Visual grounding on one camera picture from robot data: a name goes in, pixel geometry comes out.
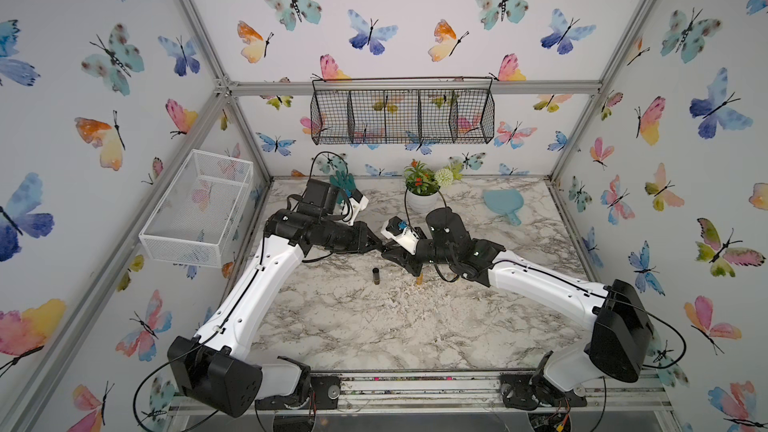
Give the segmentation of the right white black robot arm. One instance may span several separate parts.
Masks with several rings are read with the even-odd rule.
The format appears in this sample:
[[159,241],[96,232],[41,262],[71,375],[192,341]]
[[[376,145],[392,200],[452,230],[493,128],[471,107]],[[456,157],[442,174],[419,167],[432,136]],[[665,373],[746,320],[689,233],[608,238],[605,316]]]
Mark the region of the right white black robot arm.
[[504,246],[474,238],[449,207],[431,211],[421,231],[399,217],[386,222],[382,255],[418,276],[426,265],[448,267],[458,278],[526,297],[582,326],[586,339],[549,351],[535,371],[508,385],[509,408],[564,406],[600,378],[632,384],[653,369],[648,352],[659,317],[633,287],[581,281],[531,262]]

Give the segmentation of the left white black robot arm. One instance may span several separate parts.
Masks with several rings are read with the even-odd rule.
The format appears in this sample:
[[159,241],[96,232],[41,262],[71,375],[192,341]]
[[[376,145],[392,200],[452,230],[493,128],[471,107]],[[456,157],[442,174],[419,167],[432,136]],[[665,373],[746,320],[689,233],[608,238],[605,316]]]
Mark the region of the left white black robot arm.
[[178,394],[237,418],[253,404],[302,409],[312,397],[311,369],[290,358],[251,364],[258,329],[278,292],[312,248],[332,255],[366,254],[382,241],[363,222],[367,198],[310,179],[304,192],[264,224],[261,244],[232,291],[191,338],[178,336],[167,367]]

